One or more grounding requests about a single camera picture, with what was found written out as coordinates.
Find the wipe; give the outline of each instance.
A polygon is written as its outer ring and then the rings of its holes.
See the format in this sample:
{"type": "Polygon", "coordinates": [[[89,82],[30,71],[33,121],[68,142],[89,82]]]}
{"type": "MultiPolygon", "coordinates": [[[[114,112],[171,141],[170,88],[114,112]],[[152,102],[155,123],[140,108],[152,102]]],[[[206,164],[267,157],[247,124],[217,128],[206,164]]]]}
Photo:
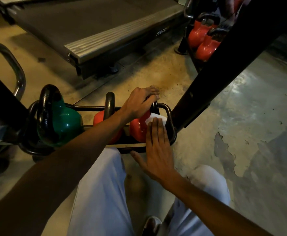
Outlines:
{"type": "Polygon", "coordinates": [[[150,114],[150,117],[148,117],[146,119],[146,124],[148,125],[148,123],[152,122],[152,119],[154,119],[154,118],[161,118],[162,122],[163,122],[163,126],[165,126],[165,123],[167,121],[167,117],[164,117],[164,116],[161,116],[161,115],[155,114],[155,113],[150,114]]]}

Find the person's left hand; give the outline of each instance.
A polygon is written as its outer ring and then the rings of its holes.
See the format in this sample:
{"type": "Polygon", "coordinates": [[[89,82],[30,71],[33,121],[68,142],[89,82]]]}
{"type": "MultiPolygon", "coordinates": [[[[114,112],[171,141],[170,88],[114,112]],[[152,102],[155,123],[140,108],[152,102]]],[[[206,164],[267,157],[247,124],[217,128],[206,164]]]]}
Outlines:
{"type": "Polygon", "coordinates": [[[126,115],[126,122],[129,123],[135,118],[142,117],[158,99],[159,90],[154,86],[142,89],[135,88],[120,111],[126,115]]]}

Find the treadmill belt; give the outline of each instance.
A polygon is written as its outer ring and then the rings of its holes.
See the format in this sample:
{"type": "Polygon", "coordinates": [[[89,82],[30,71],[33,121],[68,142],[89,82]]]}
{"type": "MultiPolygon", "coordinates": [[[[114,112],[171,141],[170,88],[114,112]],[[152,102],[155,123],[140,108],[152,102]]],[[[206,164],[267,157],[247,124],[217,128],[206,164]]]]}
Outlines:
{"type": "MultiPolygon", "coordinates": [[[[155,17],[158,12],[163,11],[161,14],[166,18],[181,13],[182,9],[175,0],[74,0],[29,4],[24,6],[24,9],[13,6],[9,13],[20,27],[65,54],[77,41],[105,31],[106,35],[103,35],[114,37],[130,26],[143,25],[143,22],[147,22],[146,19],[160,18],[160,15],[155,17]],[[117,27],[123,28],[115,29],[115,32],[109,31],[117,27]]],[[[88,54],[88,51],[92,49],[86,48],[83,56],[88,54]]]]}

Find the pants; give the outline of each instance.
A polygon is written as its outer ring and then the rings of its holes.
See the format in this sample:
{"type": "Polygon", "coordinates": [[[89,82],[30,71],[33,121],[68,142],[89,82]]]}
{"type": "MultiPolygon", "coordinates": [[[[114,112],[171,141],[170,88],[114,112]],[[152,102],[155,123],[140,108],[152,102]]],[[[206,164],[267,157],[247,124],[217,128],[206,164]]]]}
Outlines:
{"type": "MultiPolygon", "coordinates": [[[[105,148],[79,183],[67,236],[135,235],[126,205],[125,177],[119,151],[105,148]]],[[[200,165],[188,178],[221,202],[230,203],[226,180],[213,168],[200,165]]],[[[212,235],[179,199],[175,199],[172,208],[173,217],[167,235],[212,235]]]]}

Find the concrete floor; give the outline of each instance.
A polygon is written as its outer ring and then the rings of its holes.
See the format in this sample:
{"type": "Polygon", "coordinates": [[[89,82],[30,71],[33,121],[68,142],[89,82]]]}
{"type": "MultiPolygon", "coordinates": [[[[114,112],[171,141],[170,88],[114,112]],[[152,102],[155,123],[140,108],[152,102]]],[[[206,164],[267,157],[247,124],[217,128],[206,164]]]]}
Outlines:
{"type": "MultiPolygon", "coordinates": [[[[154,84],[161,91],[160,102],[173,108],[197,76],[191,60],[173,52],[181,33],[167,34],[141,53],[123,58],[118,74],[83,82],[52,50],[0,19],[0,42],[11,49],[26,72],[28,85],[22,100],[26,106],[47,83],[57,85],[66,102],[78,105],[103,105],[105,94],[113,91],[117,106],[135,87],[154,84]],[[46,62],[39,63],[38,57],[46,62]]],[[[12,72],[0,68],[0,74],[13,88],[12,72]]],[[[82,113],[82,117],[84,124],[92,124],[91,113],[82,113]]],[[[0,198],[33,165],[30,156],[12,150],[11,165],[0,175],[0,198]]],[[[212,166],[227,179],[232,208],[274,235],[287,235],[287,62],[263,52],[179,132],[173,152],[182,175],[198,164],[212,166]]],[[[174,196],[138,170],[130,155],[123,158],[128,173],[127,204],[134,230],[139,232],[146,215],[165,217],[174,196]]],[[[43,235],[66,234],[74,195],[55,212],[43,235]]]]}

